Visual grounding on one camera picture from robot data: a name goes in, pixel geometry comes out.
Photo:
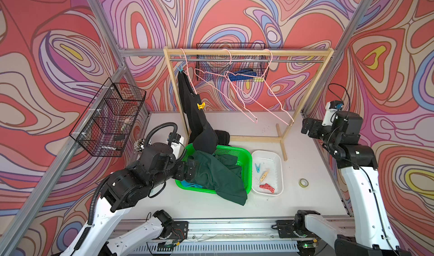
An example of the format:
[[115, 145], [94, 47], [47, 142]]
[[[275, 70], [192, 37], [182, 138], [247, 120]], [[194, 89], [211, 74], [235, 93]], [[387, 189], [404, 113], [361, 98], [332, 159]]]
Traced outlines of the dark green t-shirt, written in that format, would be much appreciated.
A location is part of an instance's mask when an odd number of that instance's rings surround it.
[[229, 154], [213, 155], [196, 151], [187, 160], [195, 168], [191, 182], [204, 189], [214, 190], [219, 197], [243, 206], [248, 195], [242, 180], [242, 168], [237, 161], [236, 156]]

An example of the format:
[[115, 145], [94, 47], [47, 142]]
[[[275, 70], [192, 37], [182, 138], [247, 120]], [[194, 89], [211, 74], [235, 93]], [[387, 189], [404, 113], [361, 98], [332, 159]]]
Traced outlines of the black t-shirt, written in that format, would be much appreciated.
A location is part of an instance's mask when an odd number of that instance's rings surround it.
[[184, 71], [178, 72], [178, 90], [183, 113], [186, 114], [188, 126], [191, 130], [189, 143], [195, 150], [213, 154], [218, 145], [229, 146], [230, 134], [227, 131], [214, 130], [206, 119], [199, 94], [196, 94]]

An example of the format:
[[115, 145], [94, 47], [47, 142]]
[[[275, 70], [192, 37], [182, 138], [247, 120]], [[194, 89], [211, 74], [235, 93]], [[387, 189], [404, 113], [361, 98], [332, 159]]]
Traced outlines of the yellow clothespin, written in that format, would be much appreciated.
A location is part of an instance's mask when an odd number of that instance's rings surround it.
[[206, 104], [205, 102], [201, 103], [201, 104], [197, 104], [197, 107], [199, 110], [203, 110], [205, 108]]

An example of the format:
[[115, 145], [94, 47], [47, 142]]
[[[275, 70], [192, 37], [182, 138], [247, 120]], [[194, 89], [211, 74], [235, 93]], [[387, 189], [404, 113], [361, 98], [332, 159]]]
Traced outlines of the wooden clothespin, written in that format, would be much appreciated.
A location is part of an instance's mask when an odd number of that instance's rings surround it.
[[265, 178], [268, 176], [268, 174], [269, 174], [269, 170], [265, 171], [265, 172], [262, 174], [262, 176], [261, 176], [261, 178], [259, 179], [259, 181], [260, 181], [260, 182], [263, 182], [263, 181], [265, 180]]

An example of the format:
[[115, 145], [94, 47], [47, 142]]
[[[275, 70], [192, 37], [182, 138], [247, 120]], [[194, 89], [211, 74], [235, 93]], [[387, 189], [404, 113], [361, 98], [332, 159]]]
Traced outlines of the light blue clothespin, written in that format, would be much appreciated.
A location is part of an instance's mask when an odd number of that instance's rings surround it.
[[261, 163], [255, 163], [254, 165], [255, 165], [256, 172], [260, 173], [261, 172]]

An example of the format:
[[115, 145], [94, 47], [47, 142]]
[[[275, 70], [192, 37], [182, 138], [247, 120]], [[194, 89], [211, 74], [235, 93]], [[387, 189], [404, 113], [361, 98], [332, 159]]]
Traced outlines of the teal clothespin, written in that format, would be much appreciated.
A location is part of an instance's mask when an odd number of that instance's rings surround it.
[[183, 66], [183, 65], [178, 65], [178, 66], [176, 66], [176, 68], [177, 68], [177, 70], [178, 70], [179, 72], [184, 71], [184, 66]]

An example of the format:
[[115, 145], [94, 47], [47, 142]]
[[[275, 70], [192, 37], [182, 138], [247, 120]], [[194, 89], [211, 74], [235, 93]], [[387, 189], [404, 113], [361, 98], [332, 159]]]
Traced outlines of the teal t-shirt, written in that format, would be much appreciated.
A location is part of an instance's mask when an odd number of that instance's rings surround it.
[[182, 185], [183, 187], [185, 187], [185, 188], [199, 188], [199, 189], [202, 189], [202, 188], [203, 188], [203, 186], [201, 186], [201, 185], [199, 185], [199, 184], [196, 184], [196, 183], [189, 183], [189, 182], [187, 182], [187, 181], [185, 181], [185, 180], [183, 180], [183, 181], [181, 182], [181, 185]]

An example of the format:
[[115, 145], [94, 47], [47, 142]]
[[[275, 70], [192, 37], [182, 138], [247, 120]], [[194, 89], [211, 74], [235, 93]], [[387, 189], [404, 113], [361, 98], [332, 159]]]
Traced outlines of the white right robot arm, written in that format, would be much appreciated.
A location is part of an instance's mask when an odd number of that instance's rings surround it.
[[355, 233], [339, 229], [317, 211], [299, 210], [294, 231], [313, 233], [334, 248], [338, 256], [409, 256], [395, 237], [379, 185], [379, 165], [373, 149], [359, 144], [363, 119], [356, 113], [336, 111], [323, 120], [306, 118], [303, 134], [322, 140], [336, 160], [350, 195]]

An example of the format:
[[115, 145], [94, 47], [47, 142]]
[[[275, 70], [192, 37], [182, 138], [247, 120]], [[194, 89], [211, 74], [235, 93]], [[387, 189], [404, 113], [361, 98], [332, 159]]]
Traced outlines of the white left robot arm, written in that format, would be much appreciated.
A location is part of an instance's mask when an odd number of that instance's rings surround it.
[[158, 210], [133, 230], [111, 238], [113, 230], [140, 200], [154, 198], [158, 186], [169, 179], [181, 180], [189, 171], [183, 158], [175, 154], [172, 143], [177, 139], [177, 124], [163, 123], [152, 129], [141, 144], [141, 156], [123, 170], [105, 177], [98, 185], [89, 206], [86, 224], [63, 256], [127, 256], [140, 245], [173, 233], [174, 220]]

